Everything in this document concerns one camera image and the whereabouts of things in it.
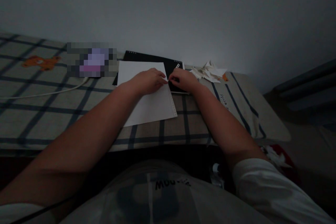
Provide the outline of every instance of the shirt sleeve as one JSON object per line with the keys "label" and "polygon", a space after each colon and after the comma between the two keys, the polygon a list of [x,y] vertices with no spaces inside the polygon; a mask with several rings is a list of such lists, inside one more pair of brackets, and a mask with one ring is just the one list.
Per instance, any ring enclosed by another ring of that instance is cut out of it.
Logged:
{"label": "shirt sleeve", "polygon": [[274,223],[336,223],[266,160],[242,160],[232,176],[237,196]]}
{"label": "shirt sleeve", "polygon": [[[42,206],[29,203],[16,203],[0,206],[0,224],[9,224],[23,217],[42,210]],[[47,211],[31,220],[26,221],[27,224],[55,224],[55,218],[50,211]]]}

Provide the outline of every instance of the forearm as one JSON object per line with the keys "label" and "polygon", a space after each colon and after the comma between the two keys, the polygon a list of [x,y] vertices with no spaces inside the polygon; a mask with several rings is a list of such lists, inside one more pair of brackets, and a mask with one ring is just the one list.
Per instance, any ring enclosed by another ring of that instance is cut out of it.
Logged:
{"label": "forearm", "polygon": [[116,88],[58,136],[30,164],[27,171],[88,172],[109,150],[140,98],[123,85]]}
{"label": "forearm", "polygon": [[109,150],[140,97],[123,85],[116,88],[42,151],[1,192],[0,204],[48,206],[73,195]]}
{"label": "forearm", "polygon": [[231,169],[243,159],[261,158],[267,160],[245,128],[206,86],[200,85],[193,92],[193,96],[213,139],[224,152]]}

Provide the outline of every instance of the white shirt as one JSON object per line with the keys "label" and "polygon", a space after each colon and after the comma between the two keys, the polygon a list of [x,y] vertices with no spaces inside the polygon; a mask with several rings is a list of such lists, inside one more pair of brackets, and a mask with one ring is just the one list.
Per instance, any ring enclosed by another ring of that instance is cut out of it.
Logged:
{"label": "white shirt", "polygon": [[[237,196],[181,173],[148,169],[107,186],[61,223],[335,223],[269,162],[247,159],[233,169]],[[10,223],[43,207],[0,207]],[[55,223],[47,212],[27,223]]]}

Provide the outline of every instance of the hand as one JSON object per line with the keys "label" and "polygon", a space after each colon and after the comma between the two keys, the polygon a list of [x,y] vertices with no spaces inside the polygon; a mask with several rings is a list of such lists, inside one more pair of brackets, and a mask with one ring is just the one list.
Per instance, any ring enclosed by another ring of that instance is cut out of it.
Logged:
{"label": "hand", "polygon": [[144,96],[154,93],[164,84],[168,84],[168,81],[163,79],[165,77],[166,76],[159,70],[151,68],[147,71],[138,73],[126,83],[130,85],[131,90],[134,90],[137,94]]}
{"label": "hand", "polygon": [[201,85],[195,75],[187,70],[175,68],[168,79],[174,86],[193,93]]}

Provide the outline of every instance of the white paper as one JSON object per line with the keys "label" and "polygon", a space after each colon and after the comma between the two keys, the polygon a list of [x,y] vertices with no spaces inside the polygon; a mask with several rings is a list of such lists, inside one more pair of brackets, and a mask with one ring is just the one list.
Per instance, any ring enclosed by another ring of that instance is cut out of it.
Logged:
{"label": "white paper", "polygon": [[198,79],[204,78],[210,82],[220,83],[219,79],[223,78],[226,69],[217,68],[214,63],[208,61],[200,71],[193,67],[190,72],[192,72]]}
{"label": "white paper", "polygon": [[[118,85],[129,81],[135,75],[150,68],[156,68],[166,75],[162,62],[119,61]],[[168,84],[157,92],[143,96],[125,123],[126,126],[149,123],[177,117],[175,104]]]}

